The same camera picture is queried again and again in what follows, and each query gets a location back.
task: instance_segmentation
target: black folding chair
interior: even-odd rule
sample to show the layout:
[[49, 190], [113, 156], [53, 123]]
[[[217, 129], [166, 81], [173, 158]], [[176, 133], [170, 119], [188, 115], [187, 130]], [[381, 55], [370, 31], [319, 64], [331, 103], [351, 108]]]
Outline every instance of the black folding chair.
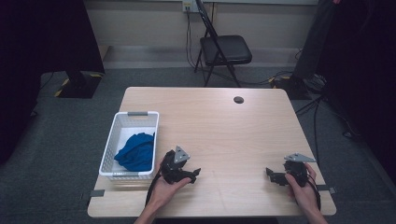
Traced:
[[241, 87], [234, 72], [235, 64], [246, 64], [251, 62], [251, 52], [245, 39], [240, 35], [218, 35], [212, 22], [207, 16], [204, 4], [201, 0], [195, 0], [202, 21], [206, 27], [205, 36], [200, 39], [201, 50], [199, 51], [197, 64], [194, 72], [197, 72], [198, 63], [202, 65], [201, 56], [204, 54], [205, 65], [210, 67], [207, 77], [204, 73], [205, 87], [212, 75], [215, 66], [225, 65], [233, 76], [238, 87]]

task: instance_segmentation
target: gray carpet floor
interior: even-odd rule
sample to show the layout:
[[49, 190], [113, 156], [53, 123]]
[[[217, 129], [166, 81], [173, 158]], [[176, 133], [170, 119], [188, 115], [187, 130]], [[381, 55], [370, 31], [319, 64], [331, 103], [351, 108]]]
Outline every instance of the gray carpet floor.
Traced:
[[[292, 68], [238, 67], [245, 82], [264, 82]], [[0, 223], [132, 223], [133, 218], [91, 218], [88, 194], [93, 189], [114, 114], [130, 86], [202, 87], [191, 68], [106, 70], [91, 99], [56, 98], [65, 73], [42, 76], [45, 86], [18, 147], [0, 166]], [[213, 76], [210, 87], [235, 87]], [[270, 88], [250, 85], [245, 88]], [[297, 110], [310, 101], [291, 101]], [[315, 151], [314, 109], [298, 116], [305, 136], [337, 207], [330, 223], [396, 223], [395, 187], [363, 141], [343, 136], [347, 129], [337, 111], [320, 104]], [[279, 223], [306, 223], [304, 217], [278, 217]]]

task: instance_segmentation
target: wooden tabletop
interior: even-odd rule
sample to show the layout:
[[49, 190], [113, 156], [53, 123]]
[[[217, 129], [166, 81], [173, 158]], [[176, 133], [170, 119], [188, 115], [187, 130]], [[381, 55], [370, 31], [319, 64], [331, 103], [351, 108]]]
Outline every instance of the wooden tabletop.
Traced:
[[[242, 97], [238, 104], [234, 97]], [[186, 171], [202, 168], [195, 184], [181, 189], [158, 217], [299, 216], [287, 187], [271, 183], [265, 167], [284, 172], [284, 156], [313, 158], [287, 94], [269, 89], [137, 88], [126, 90], [120, 111], [158, 111], [156, 160], [182, 147], [191, 155]], [[317, 184], [325, 184], [316, 163]], [[148, 188], [123, 187], [98, 176], [91, 217], [138, 217]], [[322, 214], [333, 215], [329, 191], [321, 191]]]

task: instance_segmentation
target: white plastic basket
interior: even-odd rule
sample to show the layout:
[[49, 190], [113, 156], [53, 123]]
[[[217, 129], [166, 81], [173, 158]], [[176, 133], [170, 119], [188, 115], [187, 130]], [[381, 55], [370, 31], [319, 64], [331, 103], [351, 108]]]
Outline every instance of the white plastic basket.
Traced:
[[[155, 151], [157, 130], [160, 114], [155, 111], [119, 112], [114, 116], [110, 133], [107, 138], [105, 152], [99, 168], [99, 175], [107, 176], [111, 181], [126, 182], [129, 180], [144, 180], [154, 177]], [[146, 133], [154, 135], [154, 149], [151, 169], [144, 172], [131, 172], [120, 166], [114, 156], [125, 146], [127, 140], [134, 134]]]

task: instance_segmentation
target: blue fabric in basket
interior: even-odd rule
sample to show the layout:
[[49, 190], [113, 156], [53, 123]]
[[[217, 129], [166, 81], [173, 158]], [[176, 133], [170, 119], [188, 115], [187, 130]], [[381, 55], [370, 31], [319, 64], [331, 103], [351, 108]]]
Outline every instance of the blue fabric in basket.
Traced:
[[146, 133], [134, 134], [128, 139], [114, 160], [129, 171], [150, 171], [154, 151], [154, 136]]

